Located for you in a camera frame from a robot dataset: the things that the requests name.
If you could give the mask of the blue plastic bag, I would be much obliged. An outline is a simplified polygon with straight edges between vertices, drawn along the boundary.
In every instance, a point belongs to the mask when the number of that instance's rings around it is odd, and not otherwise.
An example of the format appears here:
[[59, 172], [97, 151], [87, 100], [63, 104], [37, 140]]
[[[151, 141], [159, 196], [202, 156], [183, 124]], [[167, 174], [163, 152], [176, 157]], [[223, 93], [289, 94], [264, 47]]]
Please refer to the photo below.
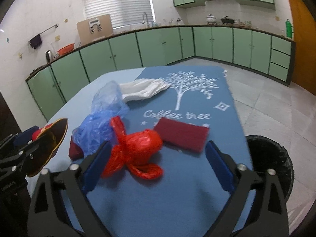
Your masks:
[[113, 139], [111, 118], [124, 117], [128, 112], [129, 107], [123, 101], [117, 82], [108, 82], [99, 89], [93, 97], [90, 114], [72, 134], [72, 140], [81, 148], [83, 156], [95, 153], [104, 141]]

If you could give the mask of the white tissue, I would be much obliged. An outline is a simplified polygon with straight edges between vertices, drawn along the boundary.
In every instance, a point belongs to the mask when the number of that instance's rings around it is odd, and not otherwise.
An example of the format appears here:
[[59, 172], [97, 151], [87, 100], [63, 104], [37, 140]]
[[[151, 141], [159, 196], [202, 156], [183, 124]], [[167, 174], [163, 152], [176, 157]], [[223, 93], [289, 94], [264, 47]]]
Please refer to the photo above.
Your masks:
[[163, 79], [137, 79], [131, 82], [120, 84], [123, 101], [141, 101], [150, 99], [156, 94], [167, 90], [171, 84]]

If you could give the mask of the metal kettle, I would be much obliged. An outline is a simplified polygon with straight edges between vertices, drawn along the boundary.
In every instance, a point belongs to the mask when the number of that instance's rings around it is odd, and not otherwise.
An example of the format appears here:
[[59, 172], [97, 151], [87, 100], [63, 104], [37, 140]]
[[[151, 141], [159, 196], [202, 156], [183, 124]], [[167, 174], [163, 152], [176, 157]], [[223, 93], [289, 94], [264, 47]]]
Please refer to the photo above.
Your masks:
[[46, 58], [47, 63], [51, 63], [54, 60], [54, 56], [50, 50], [46, 51], [45, 58]]

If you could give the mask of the green thermos bottle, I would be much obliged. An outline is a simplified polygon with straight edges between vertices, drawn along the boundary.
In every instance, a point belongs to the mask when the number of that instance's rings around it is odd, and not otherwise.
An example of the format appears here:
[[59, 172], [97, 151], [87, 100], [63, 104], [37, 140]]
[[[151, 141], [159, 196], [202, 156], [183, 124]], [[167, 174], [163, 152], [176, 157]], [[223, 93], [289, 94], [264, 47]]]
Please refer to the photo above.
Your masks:
[[287, 19], [285, 22], [285, 30], [286, 30], [286, 37], [292, 39], [293, 26], [289, 19]]

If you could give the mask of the black wok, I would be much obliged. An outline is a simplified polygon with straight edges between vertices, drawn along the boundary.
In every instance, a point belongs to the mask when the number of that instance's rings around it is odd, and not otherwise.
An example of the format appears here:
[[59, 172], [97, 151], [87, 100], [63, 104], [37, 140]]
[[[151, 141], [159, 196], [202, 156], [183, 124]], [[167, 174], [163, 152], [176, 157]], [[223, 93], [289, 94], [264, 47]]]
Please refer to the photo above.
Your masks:
[[233, 25], [235, 23], [235, 20], [229, 18], [228, 16], [225, 16], [225, 17], [221, 18], [221, 22], [223, 25]]

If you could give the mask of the dark red scouring pad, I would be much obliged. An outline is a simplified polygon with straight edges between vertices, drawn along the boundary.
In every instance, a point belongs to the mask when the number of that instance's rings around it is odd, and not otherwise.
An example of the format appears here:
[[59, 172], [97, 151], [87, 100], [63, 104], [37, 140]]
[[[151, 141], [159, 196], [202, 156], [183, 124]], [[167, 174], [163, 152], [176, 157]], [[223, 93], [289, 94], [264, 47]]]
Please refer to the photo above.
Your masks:
[[196, 126], [173, 119], [161, 118], [154, 126], [161, 139], [178, 148], [201, 153], [205, 146], [209, 127]]

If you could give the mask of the orange plastic basin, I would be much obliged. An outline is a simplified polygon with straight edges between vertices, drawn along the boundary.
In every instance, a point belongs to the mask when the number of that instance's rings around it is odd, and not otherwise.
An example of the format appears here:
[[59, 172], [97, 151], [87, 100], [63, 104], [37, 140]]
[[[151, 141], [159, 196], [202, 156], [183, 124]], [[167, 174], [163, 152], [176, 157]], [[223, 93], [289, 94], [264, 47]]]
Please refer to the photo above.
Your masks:
[[68, 44], [57, 51], [59, 56], [64, 56], [74, 50], [74, 43]]

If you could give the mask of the window blinds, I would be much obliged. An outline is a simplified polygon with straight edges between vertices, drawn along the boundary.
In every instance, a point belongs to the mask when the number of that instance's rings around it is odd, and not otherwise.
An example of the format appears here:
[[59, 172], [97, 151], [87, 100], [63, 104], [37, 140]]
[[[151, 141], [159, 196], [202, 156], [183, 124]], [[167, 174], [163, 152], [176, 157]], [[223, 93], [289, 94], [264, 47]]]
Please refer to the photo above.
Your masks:
[[149, 22], [155, 20], [151, 0], [83, 0], [87, 19], [109, 14], [114, 28], [142, 23], [147, 13]]

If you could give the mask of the blue tree print tablecloth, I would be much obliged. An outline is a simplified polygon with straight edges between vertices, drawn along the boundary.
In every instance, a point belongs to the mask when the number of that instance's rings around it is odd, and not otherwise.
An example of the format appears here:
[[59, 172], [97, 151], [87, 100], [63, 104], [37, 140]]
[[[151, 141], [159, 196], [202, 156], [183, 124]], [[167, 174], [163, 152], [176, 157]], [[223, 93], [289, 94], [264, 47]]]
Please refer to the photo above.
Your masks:
[[[209, 128], [208, 139], [236, 163], [252, 167], [243, 128], [235, 109], [224, 70], [219, 66], [155, 66], [106, 73], [82, 88], [52, 117], [67, 118], [69, 127], [56, 156], [48, 163], [52, 172], [71, 163], [68, 152], [72, 131], [90, 114], [94, 95], [107, 82], [167, 79], [178, 73], [214, 80], [211, 97], [194, 90], [178, 97], [169, 88], [151, 99], [129, 102], [123, 122], [128, 133], [152, 129], [166, 117]], [[101, 179], [87, 197], [113, 236], [203, 236], [226, 204], [224, 191], [204, 153], [163, 146], [152, 157], [163, 168], [158, 180], [143, 180], [122, 169]]]

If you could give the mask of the cardboard box on counter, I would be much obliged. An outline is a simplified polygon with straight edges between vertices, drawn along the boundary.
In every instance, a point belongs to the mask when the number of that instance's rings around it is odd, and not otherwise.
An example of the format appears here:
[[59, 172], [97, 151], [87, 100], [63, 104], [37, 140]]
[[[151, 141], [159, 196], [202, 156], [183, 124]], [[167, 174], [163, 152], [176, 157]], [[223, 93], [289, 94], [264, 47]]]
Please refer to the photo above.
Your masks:
[[81, 45], [86, 45], [113, 34], [113, 26], [109, 14], [86, 19], [77, 23]]

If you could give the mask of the white ceramic pot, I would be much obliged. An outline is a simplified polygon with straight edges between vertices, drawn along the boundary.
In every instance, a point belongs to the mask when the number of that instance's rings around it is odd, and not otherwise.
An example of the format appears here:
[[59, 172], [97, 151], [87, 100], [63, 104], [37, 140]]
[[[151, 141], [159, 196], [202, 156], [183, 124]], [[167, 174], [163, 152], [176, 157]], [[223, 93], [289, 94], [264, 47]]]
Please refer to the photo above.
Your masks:
[[217, 18], [213, 16], [212, 14], [209, 14], [206, 17], [206, 22], [208, 25], [217, 25]]

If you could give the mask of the green lower kitchen cabinets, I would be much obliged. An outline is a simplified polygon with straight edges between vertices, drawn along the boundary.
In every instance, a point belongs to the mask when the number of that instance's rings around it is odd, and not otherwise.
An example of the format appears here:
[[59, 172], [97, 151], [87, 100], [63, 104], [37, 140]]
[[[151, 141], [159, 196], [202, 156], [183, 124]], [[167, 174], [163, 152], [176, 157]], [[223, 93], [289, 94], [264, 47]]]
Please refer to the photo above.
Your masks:
[[172, 65], [194, 57], [224, 62], [291, 82], [296, 44], [288, 38], [230, 26], [174, 26], [131, 31], [66, 53], [35, 69], [26, 84], [46, 120], [101, 75]]

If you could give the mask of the dark towel on rail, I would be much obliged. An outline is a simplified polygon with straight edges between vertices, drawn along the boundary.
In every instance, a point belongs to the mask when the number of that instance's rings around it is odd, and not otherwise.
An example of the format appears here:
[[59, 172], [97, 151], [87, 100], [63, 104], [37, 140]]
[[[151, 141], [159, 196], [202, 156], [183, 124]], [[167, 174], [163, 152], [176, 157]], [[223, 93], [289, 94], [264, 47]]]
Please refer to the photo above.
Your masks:
[[36, 50], [40, 45], [42, 45], [42, 38], [41, 35], [38, 34], [36, 36], [34, 36], [30, 41], [29, 41], [29, 45]]

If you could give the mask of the metal towel rail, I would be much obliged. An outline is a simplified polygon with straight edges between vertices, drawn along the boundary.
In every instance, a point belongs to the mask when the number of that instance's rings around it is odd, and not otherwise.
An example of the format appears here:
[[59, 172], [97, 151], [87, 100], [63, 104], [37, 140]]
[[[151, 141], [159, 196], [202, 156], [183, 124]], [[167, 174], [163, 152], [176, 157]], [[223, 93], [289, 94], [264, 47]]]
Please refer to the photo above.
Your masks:
[[55, 24], [55, 25], [53, 25], [53, 26], [51, 26], [51, 27], [45, 29], [44, 31], [40, 32], [39, 34], [41, 35], [41, 34], [47, 32], [47, 31], [49, 31], [49, 30], [51, 30], [51, 29], [53, 29], [53, 28], [58, 28], [58, 27], [59, 27], [59, 24]]

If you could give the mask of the sink faucet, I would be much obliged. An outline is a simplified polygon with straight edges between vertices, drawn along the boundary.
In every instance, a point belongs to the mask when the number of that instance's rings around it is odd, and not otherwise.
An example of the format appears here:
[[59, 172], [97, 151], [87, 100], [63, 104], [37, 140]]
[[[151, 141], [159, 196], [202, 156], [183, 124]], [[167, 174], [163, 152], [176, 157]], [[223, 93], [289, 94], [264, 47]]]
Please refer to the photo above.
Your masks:
[[145, 24], [147, 28], [150, 27], [150, 24], [149, 24], [149, 20], [148, 20], [148, 16], [147, 16], [147, 13], [144, 12], [142, 14], [142, 24]]

